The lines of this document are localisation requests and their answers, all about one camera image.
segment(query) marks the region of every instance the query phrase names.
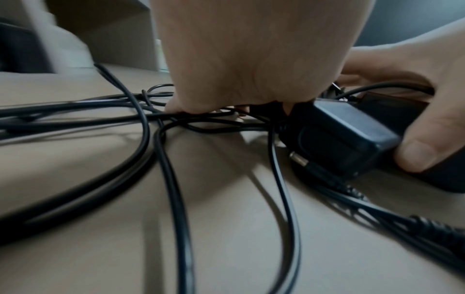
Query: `fingernail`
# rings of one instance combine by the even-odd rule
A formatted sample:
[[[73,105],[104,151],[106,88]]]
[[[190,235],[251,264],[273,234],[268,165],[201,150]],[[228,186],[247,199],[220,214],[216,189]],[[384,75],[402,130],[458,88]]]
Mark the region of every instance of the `fingernail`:
[[[400,166],[410,172],[424,171],[437,160],[436,151],[430,145],[419,141],[401,146],[397,155]]]

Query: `desk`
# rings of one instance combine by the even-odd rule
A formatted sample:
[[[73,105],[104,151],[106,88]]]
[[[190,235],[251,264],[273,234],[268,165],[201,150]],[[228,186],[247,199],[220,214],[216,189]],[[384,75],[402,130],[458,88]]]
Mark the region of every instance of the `desk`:
[[[169,76],[110,67],[132,91]],[[97,73],[75,77],[0,73],[3,105],[118,93]],[[90,110],[102,117],[130,110]],[[0,142],[0,212],[82,183],[120,163],[140,139],[139,124]],[[166,148],[178,176],[193,238],[197,293],[266,293],[287,233],[260,133],[201,135],[175,129]],[[295,294],[465,293],[465,279],[383,232],[336,213],[293,175],[278,150],[302,233]],[[465,198],[373,171],[355,181],[376,204],[465,227]],[[174,234],[159,167],[118,200],[78,221],[0,248],[3,294],[175,293]]]

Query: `hand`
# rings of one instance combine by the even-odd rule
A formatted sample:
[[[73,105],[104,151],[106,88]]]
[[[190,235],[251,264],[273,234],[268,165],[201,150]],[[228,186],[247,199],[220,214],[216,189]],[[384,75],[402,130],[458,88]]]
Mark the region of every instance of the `hand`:
[[[166,112],[304,102],[339,75],[372,0],[152,0],[176,94]]]
[[[465,146],[464,78],[465,18],[397,44],[353,48],[338,82],[364,86],[395,80],[434,87],[430,105],[395,154],[400,167],[421,172]]]

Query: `table surface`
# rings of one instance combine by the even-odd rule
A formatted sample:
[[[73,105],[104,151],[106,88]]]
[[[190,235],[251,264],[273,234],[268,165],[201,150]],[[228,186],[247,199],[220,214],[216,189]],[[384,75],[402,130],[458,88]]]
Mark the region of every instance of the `table surface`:
[[[166,74],[111,66],[132,91]],[[0,103],[69,101],[118,93],[95,72],[0,73]],[[91,110],[63,117],[106,117]],[[139,124],[0,142],[0,213],[78,185],[136,148]],[[166,148],[188,210],[197,293],[266,293],[278,275],[285,220],[261,133],[202,135],[175,129]],[[465,279],[383,231],[337,213],[279,161],[297,211],[302,265],[295,294],[465,293]],[[399,174],[354,182],[376,204],[465,227],[465,199]],[[0,293],[175,293],[174,234],[159,167],[118,200],[78,221],[0,248]]]

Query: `beige desk surface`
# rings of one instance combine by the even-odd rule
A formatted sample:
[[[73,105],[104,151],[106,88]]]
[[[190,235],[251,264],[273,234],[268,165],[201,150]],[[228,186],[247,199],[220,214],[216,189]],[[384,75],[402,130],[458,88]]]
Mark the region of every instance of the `beige desk surface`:
[[[164,74],[111,67],[139,92]],[[0,73],[3,105],[117,93],[97,73],[76,77]],[[120,115],[92,110],[73,116]],[[94,177],[134,151],[140,125],[0,142],[0,213]],[[286,236],[262,134],[170,133],[167,150],[188,209],[197,293],[266,293]],[[328,207],[280,162],[299,217],[296,294],[465,293],[465,280],[410,247]],[[357,180],[375,203],[465,226],[465,199],[374,171]],[[158,167],[118,200],[79,221],[0,248],[3,294],[175,293],[171,215]]]

